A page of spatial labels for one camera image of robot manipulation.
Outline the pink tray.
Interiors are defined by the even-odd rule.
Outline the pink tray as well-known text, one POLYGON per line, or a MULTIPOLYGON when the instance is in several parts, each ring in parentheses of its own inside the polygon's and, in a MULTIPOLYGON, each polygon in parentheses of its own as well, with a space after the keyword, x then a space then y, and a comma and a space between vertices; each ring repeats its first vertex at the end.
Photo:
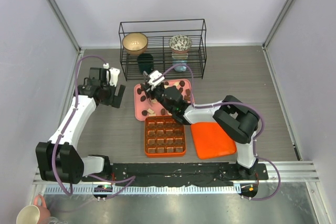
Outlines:
MULTIPOLYGON (((191 83, 187 79, 164 81, 164 87, 176 87, 183 99, 189 102, 191 83)), ((134 114, 139 121, 149 116, 171 115, 157 100, 147 98, 140 84, 134 87, 134 114)))

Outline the orange box lid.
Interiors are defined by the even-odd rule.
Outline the orange box lid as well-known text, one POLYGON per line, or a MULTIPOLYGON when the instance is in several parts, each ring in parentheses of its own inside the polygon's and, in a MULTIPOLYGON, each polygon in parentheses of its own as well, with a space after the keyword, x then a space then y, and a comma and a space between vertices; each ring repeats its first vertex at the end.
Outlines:
POLYGON ((215 122, 192 124, 191 133, 200 159, 233 155, 237 151, 235 142, 215 122))

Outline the orange chocolate box tray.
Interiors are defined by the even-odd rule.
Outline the orange chocolate box tray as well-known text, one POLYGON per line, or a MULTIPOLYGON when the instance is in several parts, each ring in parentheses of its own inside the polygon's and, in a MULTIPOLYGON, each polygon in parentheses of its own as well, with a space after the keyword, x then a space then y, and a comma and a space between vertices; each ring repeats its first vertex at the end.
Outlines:
POLYGON ((150 116, 144 121, 144 152, 147 157, 181 157, 186 153, 183 124, 172 116, 150 116))

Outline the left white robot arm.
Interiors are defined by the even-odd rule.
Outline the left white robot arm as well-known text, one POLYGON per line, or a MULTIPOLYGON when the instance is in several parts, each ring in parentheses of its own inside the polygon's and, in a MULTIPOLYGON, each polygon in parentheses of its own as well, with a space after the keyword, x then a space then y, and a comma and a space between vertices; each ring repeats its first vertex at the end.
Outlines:
POLYGON ((111 177, 107 156, 80 157, 77 145, 88 119, 99 105, 120 107, 125 86, 118 85, 119 74, 120 69, 108 65, 92 67, 88 77, 77 85, 69 111, 57 131, 48 141, 36 146, 42 180, 77 184, 92 174, 102 182, 111 177))

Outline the metal tongs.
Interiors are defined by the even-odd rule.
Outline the metal tongs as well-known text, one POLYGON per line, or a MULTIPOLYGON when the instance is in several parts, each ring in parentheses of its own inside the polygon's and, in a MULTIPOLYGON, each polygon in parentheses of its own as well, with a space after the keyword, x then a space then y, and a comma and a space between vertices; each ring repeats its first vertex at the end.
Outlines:
POLYGON ((151 94, 150 94, 150 90, 151 90, 151 85, 149 84, 150 77, 149 77, 149 74, 146 71, 143 71, 143 76, 144 76, 145 96, 146 96, 146 99, 147 99, 147 102, 148 102, 149 106, 152 107, 154 105, 154 103, 152 102, 151 94))

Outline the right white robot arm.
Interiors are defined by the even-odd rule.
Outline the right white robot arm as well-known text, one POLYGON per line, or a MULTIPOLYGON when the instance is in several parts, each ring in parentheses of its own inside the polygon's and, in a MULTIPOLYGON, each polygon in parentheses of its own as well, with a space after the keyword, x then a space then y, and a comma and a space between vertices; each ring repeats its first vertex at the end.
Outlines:
POLYGON ((148 95, 156 99, 179 124, 214 123, 235 142, 237 148, 237 173, 250 179, 256 173, 258 158, 255 156, 253 137, 256 136, 260 116, 232 95, 223 101, 194 105, 183 99, 176 87, 163 84, 148 88, 148 95))

